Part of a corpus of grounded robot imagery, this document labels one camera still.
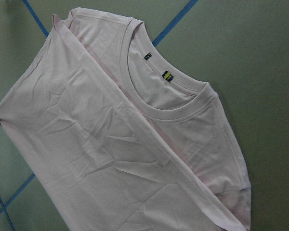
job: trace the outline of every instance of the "blue line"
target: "blue line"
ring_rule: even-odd
[[[6,210],[6,207],[5,207],[5,205],[4,205],[4,203],[3,203],[2,199],[1,199],[1,196],[0,196],[0,204],[1,204],[2,209],[4,210],[6,218],[7,218],[8,222],[9,222],[9,224],[10,224],[11,230],[15,231],[14,225],[13,225],[13,223],[12,223],[12,221],[10,219],[10,216],[8,214],[8,211]]]
[[[198,0],[190,0],[184,8],[174,17],[174,19],[165,27],[165,29],[152,42],[153,46],[157,46],[163,38],[174,28],[175,25],[186,15],[186,13],[196,4]]]
[[[29,4],[29,2],[27,0],[23,0],[23,2],[26,5],[26,7],[28,8],[28,10],[30,11],[30,13],[31,13],[32,17],[34,18],[34,20],[39,25],[40,29],[43,31],[44,35],[46,37],[48,37],[48,35],[49,35],[48,31],[45,29],[45,27],[43,26],[42,22],[38,18],[38,16],[35,14],[34,10],[32,9],[32,7]]]
[[[7,208],[12,201],[20,194],[20,192],[35,178],[34,173],[31,174],[31,176],[19,187],[19,189],[11,196],[11,198],[7,201],[5,204],[5,207]]]

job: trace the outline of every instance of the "ribbed neckband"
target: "ribbed neckband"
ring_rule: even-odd
[[[169,71],[172,75],[174,75],[174,79],[168,83],[173,85],[174,88],[180,89],[187,94],[195,95],[195,97],[187,104],[171,110],[162,110],[148,105],[139,96],[130,75],[129,62],[133,62],[133,60],[128,60],[131,39],[135,40],[137,47],[139,48],[139,52],[143,57],[149,52],[152,54],[152,57],[147,60],[148,64],[152,67],[152,69],[154,69],[154,71],[159,72],[162,81],[166,81],[162,78],[162,74],[165,71]],[[145,116],[157,120],[178,120],[185,118],[201,110],[201,108],[206,105],[210,99],[217,95],[208,82],[195,80],[176,69],[168,61],[166,61],[150,41],[144,22],[135,18],[131,19],[123,38],[120,53],[120,71],[124,88],[135,106]]]

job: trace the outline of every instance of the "pink t-shirt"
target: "pink t-shirt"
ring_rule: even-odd
[[[246,164],[209,83],[135,18],[76,8],[53,25],[0,120],[70,230],[249,230]]]

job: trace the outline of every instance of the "green surface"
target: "green surface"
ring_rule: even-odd
[[[145,21],[151,40],[187,0],[29,1],[50,31],[75,7]],[[0,1],[0,101],[45,36],[20,0]],[[157,46],[175,67],[218,92],[247,162],[252,231],[289,231],[289,1],[198,1]],[[32,171],[0,127],[0,195],[7,201]],[[8,207],[17,231],[68,230],[35,178]],[[4,214],[0,231],[10,231]]]

